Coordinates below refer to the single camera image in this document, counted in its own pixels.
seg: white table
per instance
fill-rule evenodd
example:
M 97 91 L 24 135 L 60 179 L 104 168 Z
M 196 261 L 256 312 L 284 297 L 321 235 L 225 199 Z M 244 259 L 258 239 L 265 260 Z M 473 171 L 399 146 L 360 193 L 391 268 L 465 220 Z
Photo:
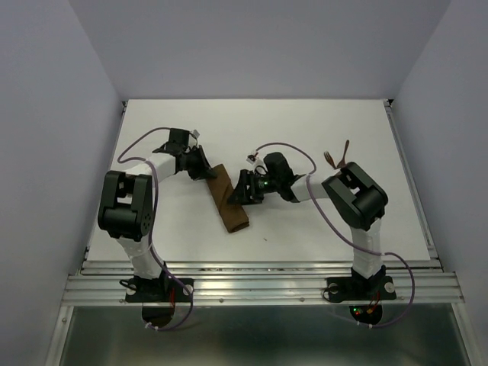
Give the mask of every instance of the white table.
M 429 260 L 400 155 L 382 101 L 342 100 L 131 100 L 120 130 L 112 169 L 124 170 L 117 156 L 154 127 L 197 129 L 211 165 L 223 163 L 233 184 L 239 170 L 251 166 L 246 156 L 255 147 L 280 141 L 308 152 L 324 179 L 332 168 L 323 158 L 329 150 L 338 162 L 344 143 L 351 141 L 347 160 L 356 161 L 388 194 L 383 219 L 383 250 L 407 260 Z M 147 157 L 167 140 L 167 132 L 148 136 L 132 156 Z M 286 147 L 281 151 L 297 174 L 310 164 Z M 352 250 L 328 228 L 311 202 L 290 204 L 277 194 L 261 205 L 246 206 L 250 227 L 225 230 L 205 181 L 192 181 L 186 172 L 160 184 L 155 245 L 159 255 L 180 262 L 317 262 L 350 261 Z M 321 201 L 333 223 L 349 229 L 329 200 Z M 126 261 L 123 249 L 108 234 L 94 228 L 89 261 Z

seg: dark gray floor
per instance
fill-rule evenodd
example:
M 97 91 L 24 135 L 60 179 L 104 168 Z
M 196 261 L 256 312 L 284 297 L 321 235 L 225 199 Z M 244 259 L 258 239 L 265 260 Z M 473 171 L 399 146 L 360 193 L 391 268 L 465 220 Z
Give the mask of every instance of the dark gray floor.
M 384 318 L 401 310 L 390 305 Z M 184 328 L 161 333 L 144 329 L 138 308 L 80 307 L 62 365 L 468 364 L 448 304 L 415 305 L 401 323 L 373 330 L 328 311 L 330 307 L 196 309 Z M 345 308 L 340 311 L 347 314 Z

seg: gray wall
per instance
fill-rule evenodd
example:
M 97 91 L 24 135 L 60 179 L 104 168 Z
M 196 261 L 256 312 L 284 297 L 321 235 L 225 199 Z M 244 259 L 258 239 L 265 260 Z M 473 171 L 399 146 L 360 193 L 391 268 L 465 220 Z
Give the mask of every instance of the gray wall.
M 488 2 L 453 0 L 393 103 L 441 259 L 488 347 Z
M 449 0 L 70 0 L 122 98 L 392 98 Z
M 0 53 L 0 364 L 36 365 L 82 259 L 120 101 L 65 0 L 3 1 Z

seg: folded brown towel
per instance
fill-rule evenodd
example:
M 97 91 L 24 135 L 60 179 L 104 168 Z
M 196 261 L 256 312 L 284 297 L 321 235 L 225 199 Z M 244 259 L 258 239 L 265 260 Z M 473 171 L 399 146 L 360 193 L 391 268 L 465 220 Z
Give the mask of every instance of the folded brown towel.
M 229 233 L 235 233 L 249 226 L 249 218 L 240 204 L 227 203 L 227 198 L 234 192 L 234 188 L 223 164 L 214 167 L 213 171 L 217 173 L 217 177 L 207 179 L 208 188 L 222 217 L 223 225 Z

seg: cable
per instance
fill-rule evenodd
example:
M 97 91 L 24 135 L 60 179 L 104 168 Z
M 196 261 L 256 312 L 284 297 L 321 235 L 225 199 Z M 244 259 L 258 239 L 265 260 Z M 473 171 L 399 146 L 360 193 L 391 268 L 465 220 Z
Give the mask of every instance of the cable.
M 377 255 L 377 256 L 382 256 L 382 255 L 392 255 L 393 257 L 396 257 L 398 258 L 398 260 L 400 260 L 403 265 L 405 266 L 406 270 L 409 272 L 409 275 L 410 275 L 410 280 L 412 282 L 412 293 L 410 295 L 410 300 L 408 302 L 408 304 L 406 305 L 406 309 L 398 316 L 396 317 L 395 319 L 389 321 L 389 322 L 386 322 L 386 323 L 382 323 L 382 324 L 377 324 L 377 325 L 372 325 L 372 324 L 365 324 L 365 323 L 360 323 L 358 322 L 358 325 L 360 324 L 363 324 L 364 326 L 368 326 L 369 328 L 385 328 L 387 326 L 391 326 L 397 322 L 399 322 L 412 308 L 412 305 L 413 305 L 413 299 L 415 298 L 415 278 L 413 276 L 413 272 L 412 272 L 412 269 L 411 267 L 408 265 L 408 263 L 406 262 L 405 259 L 403 259 L 402 257 L 400 257 L 398 254 L 396 253 L 393 253 L 393 252 L 385 252 L 385 253 L 381 253 L 381 252 L 375 252 L 373 250 L 368 250 L 368 249 L 364 249 L 364 248 L 361 248 L 360 246 L 357 246 L 355 245 L 351 240 L 347 239 L 344 235 L 341 234 L 341 232 L 339 232 L 337 230 L 337 228 L 334 226 L 334 224 L 330 221 L 330 219 L 327 217 L 326 213 L 323 211 L 323 209 L 321 208 L 321 206 L 319 205 L 319 202 L 318 200 L 315 198 L 315 196 L 313 195 L 313 192 L 312 192 L 312 187 L 311 187 L 311 184 L 310 184 L 310 177 L 312 176 L 313 173 L 316 172 L 317 170 L 317 165 L 316 163 L 313 161 L 312 157 L 310 155 L 308 155 L 306 152 L 304 152 L 302 149 L 299 149 L 298 147 L 296 146 L 293 146 L 289 143 L 265 143 L 264 145 L 261 145 L 260 147 L 258 147 L 256 149 L 256 151 L 259 151 L 260 149 L 263 149 L 265 147 L 268 147 L 268 146 L 275 146 L 275 145 L 279 145 L 279 146 L 288 146 L 296 151 L 298 151 L 299 153 L 302 153 L 302 155 L 304 155 L 306 158 L 308 158 L 310 160 L 310 162 L 312 163 L 312 166 L 313 166 L 313 169 L 310 173 L 308 173 L 307 177 L 306 177 L 306 183 L 307 183 L 307 190 L 308 190 L 308 193 L 309 193 L 309 196 L 310 196 L 310 199 L 312 200 L 313 204 L 315 205 L 316 209 L 319 211 L 320 213 L 320 216 L 322 216 L 322 218 L 326 221 L 327 225 L 329 225 L 330 229 L 343 241 L 345 242 L 347 245 L 351 246 L 352 248 L 354 249 L 357 249 L 358 251 L 360 252 L 365 252 L 367 254 L 371 254 L 371 255 Z M 342 319 L 345 319 L 345 320 L 348 320 L 348 321 L 351 321 L 350 319 L 348 318 L 345 318 L 343 316 L 338 316 Z
M 145 134 L 143 134 L 141 137 L 139 137 L 133 143 L 131 143 L 119 155 L 119 157 L 117 158 L 117 162 L 119 164 L 125 164 L 127 162 L 144 162 L 144 163 L 146 163 L 150 167 L 151 172 L 152 172 L 152 179 L 154 181 L 154 205 L 153 205 L 153 209 L 152 209 L 152 217 L 153 217 L 153 220 L 155 220 L 155 218 L 156 218 L 156 213 L 157 213 L 157 210 L 158 210 L 158 200 L 159 200 L 159 184 L 158 184 L 158 174 L 157 174 L 157 171 L 156 171 L 156 167 L 150 161 L 145 160 L 144 158 L 141 158 L 139 156 L 133 156 L 133 157 L 126 158 L 126 159 L 123 159 L 123 157 L 135 145 L 137 145 L 141 140 L 143 140 L 146 136 L 148 136 L 151 133 L 154 133 L 156 131 L 160 131 L 160 130 L 170 130 L 170 128 L 169 127 L 157 127 L 157 128 L 153 128 L 152 130 L 150 130 L 150 131 L 146 132 Z M 183 282 L 181 282 L 179 279 L 177 279 L 176 276 L 174 276 L 173 273 L 171 273 L 170 270 L 168 270 L 168 268 L 164 264 L 164 261 L 161 260 L 161 258 L 159 257 L 159 255 L 156 252 L 156 249 L 154 248 L 154 245 L 153 245 L 153 231 L 154 231 L 154 225 L 151 226 L 151 229 L 149 231 L 149 251 L 151 252 L 152 257 L 154 258 L 154 260 L 156 261 L 156 263 L 159 265 L 159 267 L 161 267 L 161 269 L 170 278 L 172 278 L 172 280 L 174 282 L 176 282 L 176 284 L 178 284 L 178 286 L 180 286 L 182 289 L 184 289 L 188 293 L 188 296 L 190 297 L 190 309 L 188 310 L 188 312 L 185 315 L 185 317 L 182 320 L 180 320 L 178 323 L 176 323 L 175 325 L 170 326 L 169 328 L 159 328 L 159 327 L 155 327 L 155 326 L 151 325 L 150 323 L 147 323 L 146 321 L 143 321 L 146 324 L 146 327 L 148 327 L 148 328 L 150 328 L 152 330 L 158 331 L 158 332 L 163 332 L 163 331 L 168 331 L 168 330 L 173 330 L 175 328 L 178 328 L 181 324 L 183 324 L 186 321 L 186 319 L 188 319 L 188 317 L 190 316 L 190 314 L 191 314 L 191 312 L 193 310 L 193 292 L 190 293 L 190 291 L 186 288 L 185 284 L 183 284 Z

